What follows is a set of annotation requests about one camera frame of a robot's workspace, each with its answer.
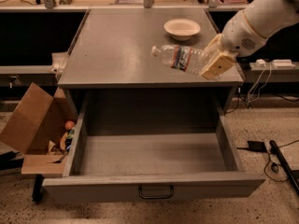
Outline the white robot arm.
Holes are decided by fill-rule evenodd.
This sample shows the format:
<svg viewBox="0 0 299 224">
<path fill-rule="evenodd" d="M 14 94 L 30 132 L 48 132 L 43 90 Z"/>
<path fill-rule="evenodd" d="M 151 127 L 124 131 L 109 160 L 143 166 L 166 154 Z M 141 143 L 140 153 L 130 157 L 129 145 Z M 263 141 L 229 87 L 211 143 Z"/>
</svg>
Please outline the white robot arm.
<svg viewBox="0 0 299 224">
<path fill-rule="evenodd" d="M 283 28 L 299 22 L 299 0 L 254 0 L 239 10 L 206 46 L 201 77 L 214 79 L 262 48 Z"/>
</svg>

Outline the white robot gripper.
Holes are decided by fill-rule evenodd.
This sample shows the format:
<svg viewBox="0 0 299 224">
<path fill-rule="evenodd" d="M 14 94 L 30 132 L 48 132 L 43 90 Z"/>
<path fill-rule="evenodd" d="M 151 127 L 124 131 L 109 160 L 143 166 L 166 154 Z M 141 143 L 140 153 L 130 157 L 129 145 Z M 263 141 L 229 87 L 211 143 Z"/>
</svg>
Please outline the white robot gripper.
<svg viewBox="0 0 299 224">
<path fill-rule="evenodd" d="M 217 34 L 206 46 L 203 68 L 200 75 L 205 79 L 215 79 L 232 68 L 239 57 L 248 57 L 262 48 L 268 38 L 260 35 L 250 24 L 244 10 L 238 11 L 224 26 L 222 33 Z"/>
</svg>

